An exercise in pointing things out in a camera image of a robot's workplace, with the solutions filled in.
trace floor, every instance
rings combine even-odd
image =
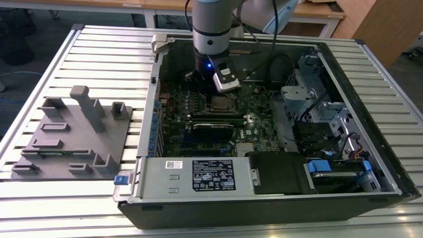
[[[133,27],[133,23],[136,23],[137,26],[144,26],[141,15],[60,11],[59,16],[60,18],[53,20],[47,10],[33,10],[32,20],[37,30],[33,35],[27,37],[27,42],[33,50],[35,59],[21,66],[9,66],[0,60],[1,73],[15,71],[43,73],[75,23],[127,27]],[[160,16],[157,25],[160,28],[185,29],[183,17],[165,19]],[[400,56],[388,71],[417,108],[423,110],[423,57],[409,61],[407,56]],[[0,138],[15,120],[37,80],[39,76],[32,74],[0,76],[0,82],[7,87],[0,92]]]

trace open computer chassis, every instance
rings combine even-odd
[[[119,202],[137,228],[347,220],[420,197],[324,43],[277,41],[265,67],[219,95],[192,75],[192,40],[167,39]],[[253,43],[233,39],[231,49]],[[235,67],[269,45],[235,55]]]

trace metal grated table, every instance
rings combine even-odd
[[[72,30],[21,112],[0,143],[0,237],[423,237],[423,198],[396,208],[371,211],[344,222],[184,230],[137,230],[113,202],[112,181],[9,182],[39,121],[43,98],[65,97],[87,85],[103,105],[124,101],[135,108],[120,169],[136,161],[143,108],[152,66],[155,33],[179,30],[84,26]],[[352,40],[280,37],[327,43],[405,170],[423,193],[423,116],[367,46]],[[120,188],[129,194],[129,187]]]

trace power supply label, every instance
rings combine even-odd
[[[236,190],[232,160],[193,160],[192,189],[196,192]]]

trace barcode sticker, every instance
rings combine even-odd
[[[183,162],[181,161],[165,161],[165,168],[167,169],[181,169]]]

